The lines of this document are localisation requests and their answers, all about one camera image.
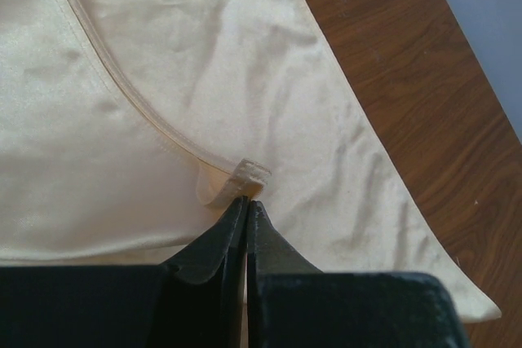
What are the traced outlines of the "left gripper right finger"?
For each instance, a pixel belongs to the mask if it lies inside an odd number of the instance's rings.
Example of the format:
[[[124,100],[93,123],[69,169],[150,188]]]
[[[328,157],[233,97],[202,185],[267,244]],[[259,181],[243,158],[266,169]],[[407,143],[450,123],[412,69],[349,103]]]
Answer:
[[[251,347],[468,347],[452,299],[417,272],[319,270],[249,206],[248,342]]]

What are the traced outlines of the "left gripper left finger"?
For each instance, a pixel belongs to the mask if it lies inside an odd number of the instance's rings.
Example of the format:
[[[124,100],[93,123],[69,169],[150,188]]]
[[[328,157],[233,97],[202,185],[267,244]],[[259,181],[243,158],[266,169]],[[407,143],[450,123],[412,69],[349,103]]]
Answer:
[[[4,347],[238,347],[249,201],[164,262],[3,267]]]

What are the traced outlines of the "peach cloth napkin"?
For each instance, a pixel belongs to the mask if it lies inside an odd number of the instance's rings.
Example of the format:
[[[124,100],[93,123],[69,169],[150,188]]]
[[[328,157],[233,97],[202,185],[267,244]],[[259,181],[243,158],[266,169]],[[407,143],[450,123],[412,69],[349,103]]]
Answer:
[[[158,264],[240,197],[323,272],[424,273],[463,326],[501,316],[305,0],[1,0],[1,269]]]

